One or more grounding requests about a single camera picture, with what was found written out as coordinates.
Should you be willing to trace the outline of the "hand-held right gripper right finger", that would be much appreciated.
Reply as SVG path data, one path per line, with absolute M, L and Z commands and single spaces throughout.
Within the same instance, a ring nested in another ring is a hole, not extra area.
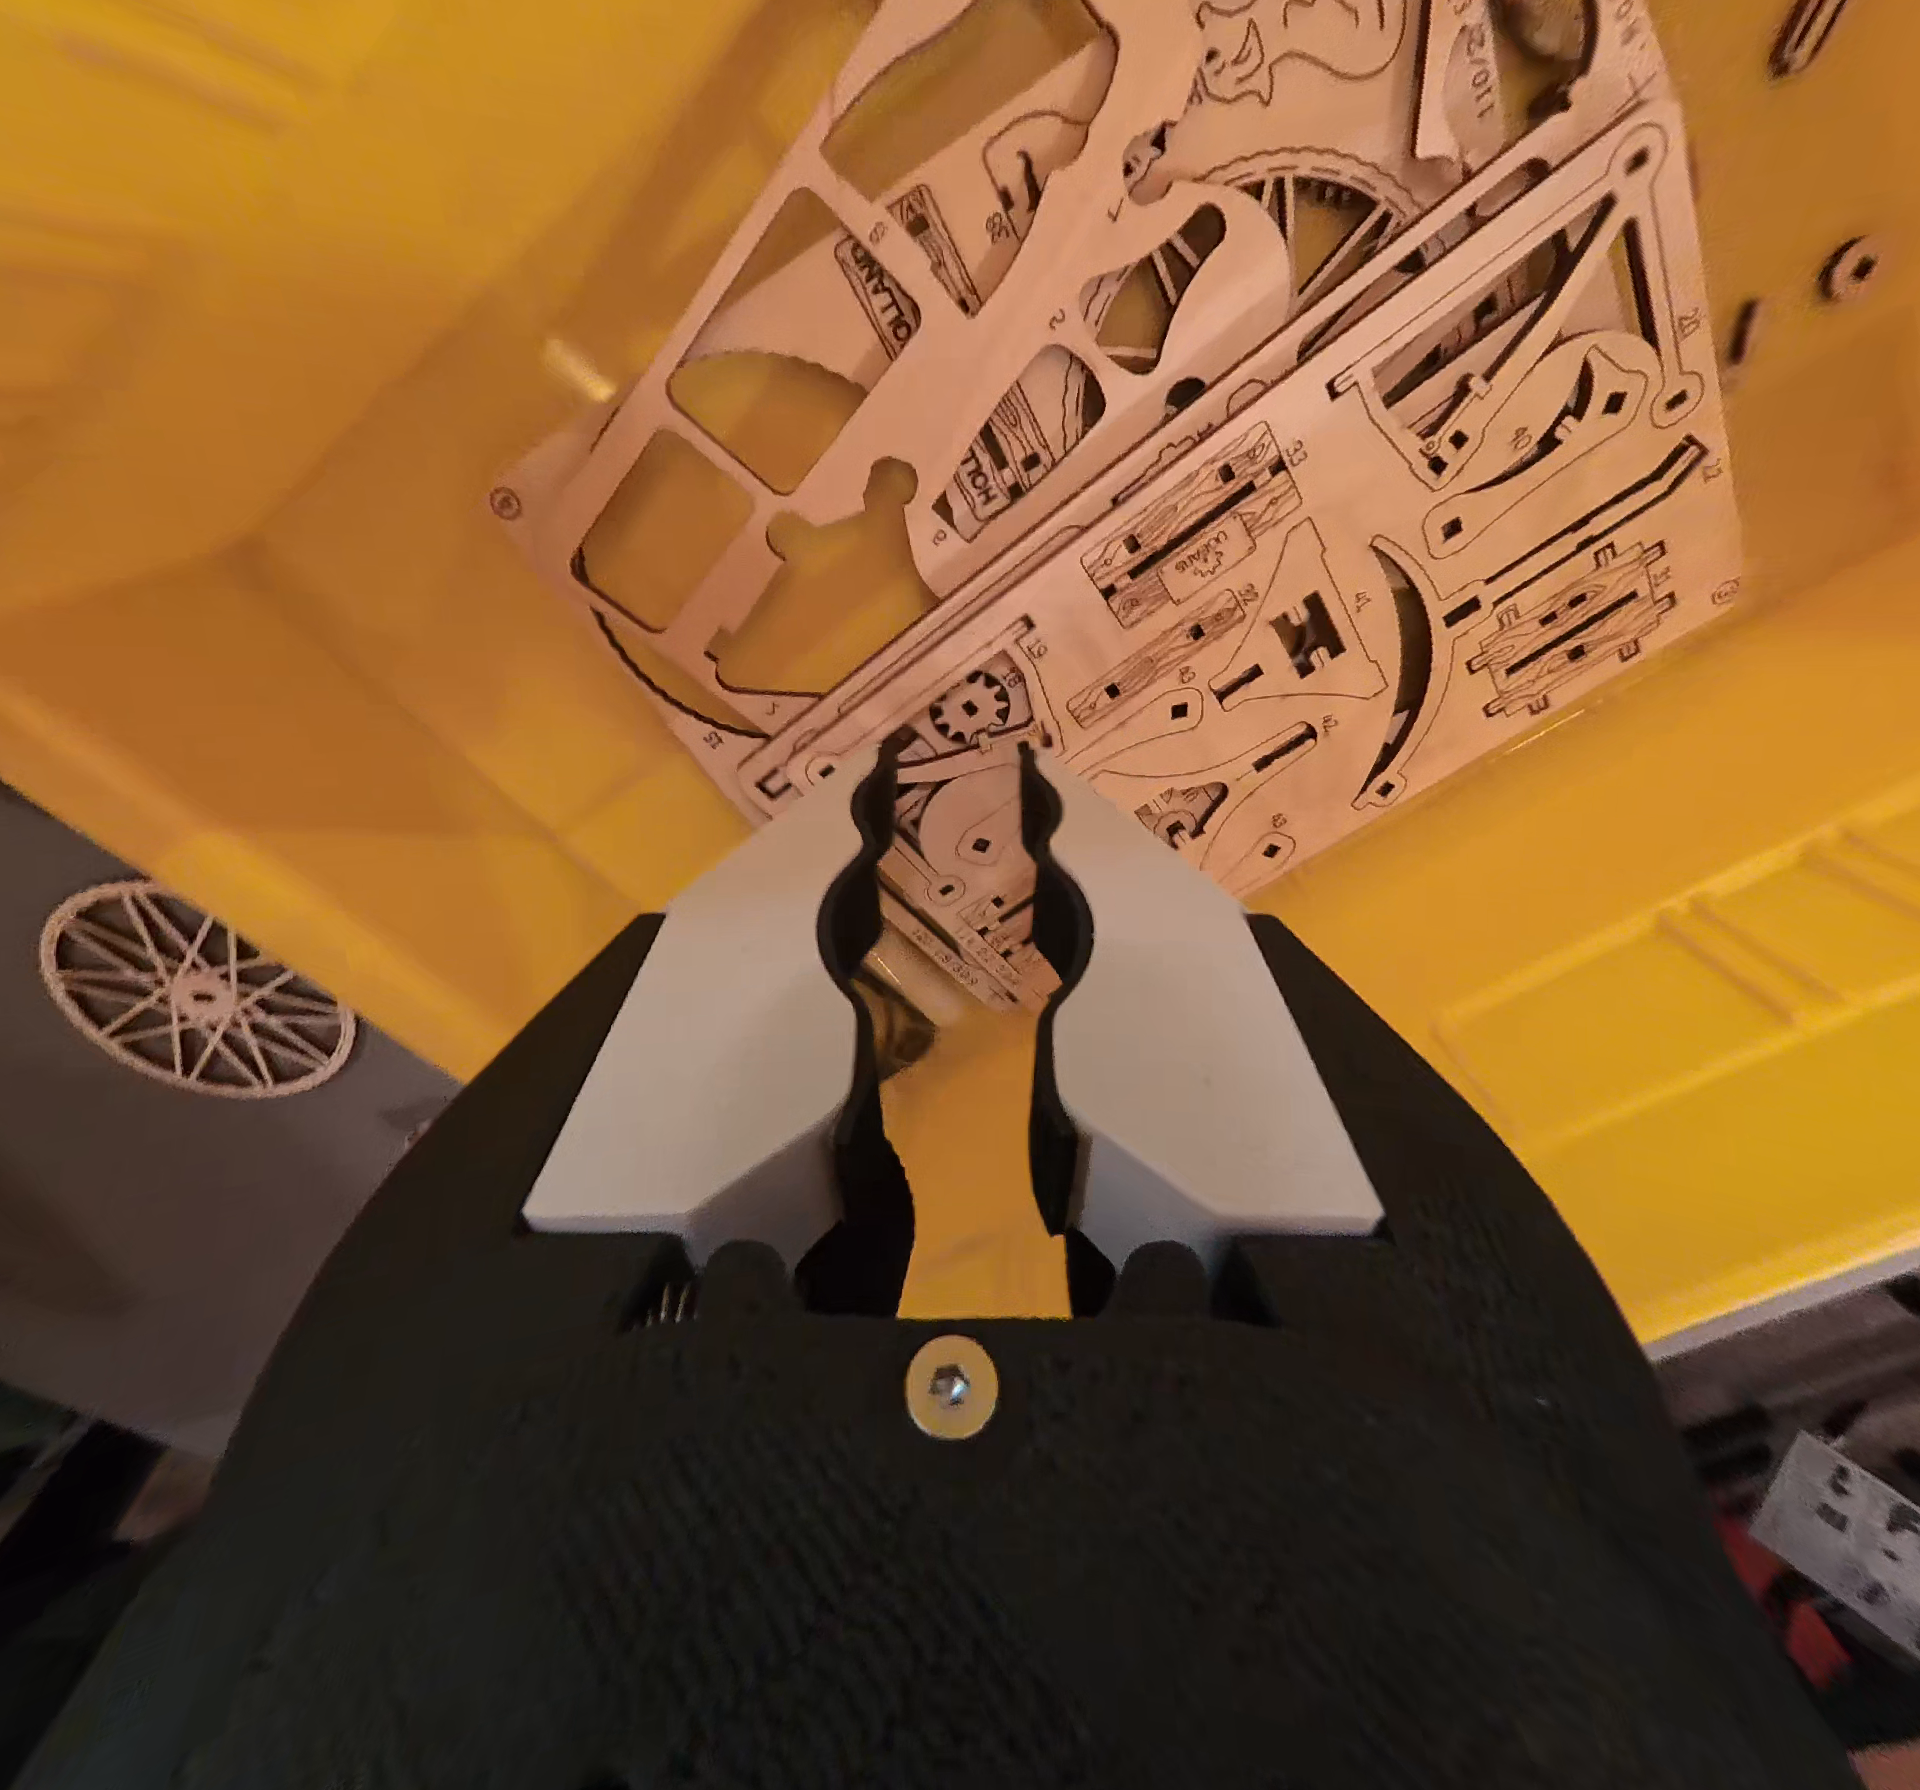
M 1169 1247 L 1203 1292 L 1248 1239 L 1368 1239 L 1380 1195 L 1248 912 L 1056 753 L 1018 746 L 1034 1032 L 1027 1169 L 1068 1311 Z

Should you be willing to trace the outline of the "wooden spoked wheel piece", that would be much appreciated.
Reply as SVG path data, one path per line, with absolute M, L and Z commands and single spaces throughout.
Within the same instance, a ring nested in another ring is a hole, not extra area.
M 64 899 L 41 928 L 38 974 L 112 1064 L 191 1095 L 297 1098 L 334 1080 L 356 1044 L 347 1005 L 147 874 Z

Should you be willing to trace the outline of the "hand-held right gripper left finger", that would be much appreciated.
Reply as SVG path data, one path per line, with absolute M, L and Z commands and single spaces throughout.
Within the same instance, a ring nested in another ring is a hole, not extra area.
M 866 750 L 660 916 L 535 1180 L 532 1231 L 660 1239 L 631 1313 L 695 1313 L 753 1243 L 812 1313 L 894 1313 L 914 1204 L 856 989 L 898 755 Z

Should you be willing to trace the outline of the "wooden puzzle sheet with parts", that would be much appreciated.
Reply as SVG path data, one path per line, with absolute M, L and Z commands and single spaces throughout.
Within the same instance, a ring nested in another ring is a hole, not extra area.
M 754 750 L 779 810 L 892 743 L 882 910 L 1037 1008 L 1016 750 L 1239 901 L 1740 598 L 1684 118 L 1623 113 L 1212 432 Z

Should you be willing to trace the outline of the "oblong wooden puzzle piece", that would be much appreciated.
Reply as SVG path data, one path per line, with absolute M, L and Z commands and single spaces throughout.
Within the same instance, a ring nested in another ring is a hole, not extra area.
M 1795 0 L 1772 38 L 1766 78 L 1782 83 L 1795 75 L 1806 75 L 1830 46 L 1849 4 L 1852 0 Z

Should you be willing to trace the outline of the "yellow plastic bin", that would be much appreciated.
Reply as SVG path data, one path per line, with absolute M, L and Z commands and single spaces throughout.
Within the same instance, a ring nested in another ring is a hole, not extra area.
M 1917 0 L 1649 0 L 1752 579 L 1261 891 L 1644 1339 L 1917 1249 Z M 2 0 L 2 775 L 455 1077 L 742 833 L 485 508 L 870 0 Z M 1843 237 L 1877 285 L 1814 296 Z

